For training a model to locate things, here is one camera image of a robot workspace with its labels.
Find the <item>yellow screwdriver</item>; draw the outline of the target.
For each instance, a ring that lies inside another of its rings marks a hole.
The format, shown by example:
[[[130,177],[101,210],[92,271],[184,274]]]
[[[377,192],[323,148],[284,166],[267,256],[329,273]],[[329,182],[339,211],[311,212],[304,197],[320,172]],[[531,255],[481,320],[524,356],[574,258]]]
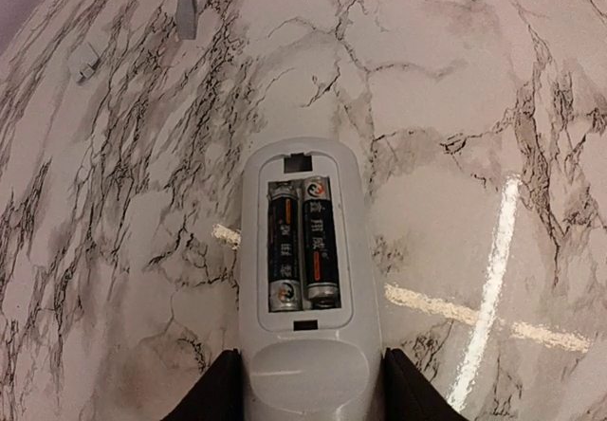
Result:
[[[177,0],[175,11],[177,35],[181,40],[197,36],[197,0]]]

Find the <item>black AAA battery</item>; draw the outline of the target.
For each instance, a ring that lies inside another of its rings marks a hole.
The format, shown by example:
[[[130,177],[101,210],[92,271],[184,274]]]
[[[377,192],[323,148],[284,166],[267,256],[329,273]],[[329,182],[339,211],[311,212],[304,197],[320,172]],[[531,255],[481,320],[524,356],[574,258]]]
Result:
[[[268,308],[271,313],[303,308],[299,196],[289,182],[271,183],[267,209]]]
[[[303,181],[303,256],[308,300],[320,309],[338,307],[338,252],[330,179],[326,176]]]

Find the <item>white remote control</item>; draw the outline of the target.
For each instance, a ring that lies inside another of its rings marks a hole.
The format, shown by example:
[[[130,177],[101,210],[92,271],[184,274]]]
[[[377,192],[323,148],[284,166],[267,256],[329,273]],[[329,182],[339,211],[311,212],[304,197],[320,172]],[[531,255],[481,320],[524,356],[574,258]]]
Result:
[[[359,166],[284,139],[248,160],[239,339],[247,420],[381,420],[382,339]]]

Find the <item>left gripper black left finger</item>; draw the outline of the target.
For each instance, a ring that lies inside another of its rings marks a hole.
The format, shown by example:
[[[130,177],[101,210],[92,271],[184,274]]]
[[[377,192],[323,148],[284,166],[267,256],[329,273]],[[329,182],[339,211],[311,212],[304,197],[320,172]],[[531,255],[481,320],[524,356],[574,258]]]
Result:
[[[241,355],[225,350],[162,421],[244,420],[243,392]]]

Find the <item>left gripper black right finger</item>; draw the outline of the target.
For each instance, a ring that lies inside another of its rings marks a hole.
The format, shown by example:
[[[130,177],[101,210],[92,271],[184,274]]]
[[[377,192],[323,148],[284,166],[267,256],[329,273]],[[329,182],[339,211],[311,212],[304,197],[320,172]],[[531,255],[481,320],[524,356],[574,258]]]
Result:
[[[386,420],[463,421],[401,349],[385,351],[383,386]]]

